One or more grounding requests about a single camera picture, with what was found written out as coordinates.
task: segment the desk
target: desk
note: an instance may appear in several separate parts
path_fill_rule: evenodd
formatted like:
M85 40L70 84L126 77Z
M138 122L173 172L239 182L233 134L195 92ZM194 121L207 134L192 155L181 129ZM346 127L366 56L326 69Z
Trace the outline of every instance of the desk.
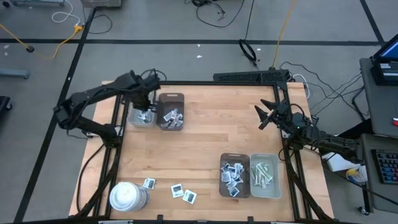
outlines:
M398 86L376 85L370 69L372 60L359 60L368 101L370 119L340 134L340 137L357 139L363 133L379 134L398 138L398 127L392 125L392 118L398 117Z
M309 114L302 83L288 83L291 103L302 106ZM282 148L280 132L274 125L260 131L259 118L254 105L260 99L275 101L271 86L206 86L162 85L157 93L183 93L185 95L184 128L179 132L135 128L127 123L119 163L119 181L143 184L147 177L155 178L154 190L149 190L150 201L140 211L121 213L112 210L111 218L155 220L162 214L165 220L247 220L293 221L292 202L284 162L278 166L280 199L249 197L224 198L218 192L220 155L224 152L250 155L254 152L278 154ZM114 98L97 103L94 121L110 123ZM86 146L82 165L102 144L91 139ZM318 155L301 151L302 165L308 191L325 213L333 216L328 189ZM97 188L104 151L87 166L81 183L80 205L92 196ZM172 198L170 186L182 183L184 189L198 194L195 204ZM76 195L70 214L76 213ZM99 214L103 214L108 191L103 193ZM300 201L300 216L305 217Z
M366 173L368 174L369 189L377 192L391 200L398 201L398 185L382 184L379 181L376 166L371 154L372 149L393 149L398 151L398 139L373 136L371 134L363 134L361 136L361 146L364 151L364 159L366 164ZM398 207L392 203L369 194L370 204L374 208L387 212L398 213Z

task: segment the keyboard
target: keyboard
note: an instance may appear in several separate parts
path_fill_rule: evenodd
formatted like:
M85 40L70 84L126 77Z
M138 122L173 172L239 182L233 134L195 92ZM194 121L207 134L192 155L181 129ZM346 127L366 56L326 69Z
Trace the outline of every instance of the keyboard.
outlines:
M382 184L398 184L398 150L371 150Z
M213 80L217 82L286 82L290 78L288 70L268 70L255 72L217 73Z

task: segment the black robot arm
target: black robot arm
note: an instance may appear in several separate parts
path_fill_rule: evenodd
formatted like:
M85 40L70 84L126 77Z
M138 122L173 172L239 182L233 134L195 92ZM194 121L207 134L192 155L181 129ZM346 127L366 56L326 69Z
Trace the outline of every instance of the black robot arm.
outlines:
M105 146L116 147L119 144L118 134L113 125L99 124L82 117L84 109L93 103L112 96L122 95L126 102L132 102L133 108L147 111L151 108L148 94L160 88L159 78L149 75L142 79L131 70L106 85L102 85L80 93L72 94L68 99L57 105L53 112L58 125L62 129L79 128L83 133L94 133L101 137Z
M341 155L353 163L360 163L356 151L359 144L352 139L343 139L324 131L320 131L312 122L305 116L304 111L299 105L289 105L287 101L283 100L281 103L271 103L266 100L261 102L271 111L266 113L260 107L255 106L255 109L260 117L261 124L259 129L264 129L270 122L282 131L282 138L284 140L284 149L300 150L305 145L318 148L322 152L334 152ZM302 113L292 114L291 107L297 106ZM311 206L314 213L320 220L328 220L331 223L334 220L329 217L316 203L314 198L303 185L297 173L294 171L290 158L285 158L287 166L287 174L301 191L308 204Z

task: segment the floor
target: floor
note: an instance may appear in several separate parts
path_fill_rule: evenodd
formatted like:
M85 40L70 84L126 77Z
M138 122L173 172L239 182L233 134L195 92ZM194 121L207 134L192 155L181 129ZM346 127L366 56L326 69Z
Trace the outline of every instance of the floor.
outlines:
M71 2L73 13L84 20L80 1ZM267 70L272 63L275 41L290 3L290 0L254 2L247 39L265 40L252 45L260 59L260 70ZM219 24L226 24L238 11L241 0L223 0L219 4L227 12ZM108 33L88 34L81 53L79 33L61 47L54 60L28 54L23 46L0 30L0 67L30 70L32 74L28 80L0 78L0 95L10 96L14 105L0 128L0 178L3 180L0 183L0 223L14 221L44 141L49 142L47 156L25 215L19 215L17 220L68 215L86 142L68 138L58 127L51 139L51 135L45 138L51 126L52 108L60 95L65 97L66 93L92 88L131 69L141 73L155 67L166 73L169 80L212 80L214 73L255 70L233 41L246 35L250 7L251 0L245 1L236 20L220 29L202 24L195 16L195 6L184 4L182 0L124 1L122 9L96 12L96 16L105 14L113 21ZM367 7L376 27L369 22L364 10ZM397 7L396 0L298 0L283 36L283 40L288 41L279 47L276 66L284 61L302 64L317 72L324 82L338 88L359 74L360 58L374 54L380 42L397 33ZM68 18L63 23L54 23L51 15L69 10L68 4L65 8L40 4L9 9L1 6L0 22L19 38L30 42L36 52L51 55L60 39L72 34L77 21ZM199 15L210 22L218 22L215 7L201 8ZM63 19L63 16L56 15L55 19ZM93 21L90 31L100 32L108 27L109 21L99 17ZM73 59L78 59L78 63L73 63ZM302 67L284 64L283 68L303 75L308 82L321 85L327 94L331 93L315 75ZM361 86L360 78L345 93ZM308 103L312 107L324 96L319 87L309 87ZM348 102L353 94L345 96ZM330 101L316 105L312 114ZM357 102L366 113L365 95L361 94ZM84 115L92 117L93 107ZM361 121L341 99L335 100L318 116L318 126L329 133L340 133ZM363 205L361 190L334 175L325 175L336 218L358 223L392 223L398 218L397 214L382 211L375 211L368 217L359 214L356 207Z

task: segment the white cable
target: white cable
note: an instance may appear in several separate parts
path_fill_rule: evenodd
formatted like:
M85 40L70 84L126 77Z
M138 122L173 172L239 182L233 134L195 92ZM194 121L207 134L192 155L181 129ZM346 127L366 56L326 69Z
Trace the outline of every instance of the white cable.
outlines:
M73 12L73 6L72 6L72 4L71 4L68 0L65 0L65 1L66 1L67 3L69 3L69 5L70 5L70 12L69 12L69 13L66 13L66 12L56 12L56 13L52 14L51 19L52 19L54 22L56 22L56 23L61 23L61 22L65 22L65 20L67 20L68 17L72 16L72 17L78 19L78 22L76 23L76 25L79 25L79 24L80 24L80 18L77 17L77 16L75 16L75 15L72 15L72 12ZM60 21L56 21L56 20L54 19L54 16L57 15L57 14L63 14L63 15L67 15L67 16L66 16L64 19L60 20Z
M307 99L310 98L310 95L311 95L311 93L310 93L310 88L309 88L309 86L308 86L308 83L307 83L306 79L305 79L304 76L302 76L301 74L295 74L295 75L293 76L293 78L296 77L296 76L300 76L300 77L303 78L303 80L304 80L304 82L305 82L305 85L307 86L307 93L308 93Z

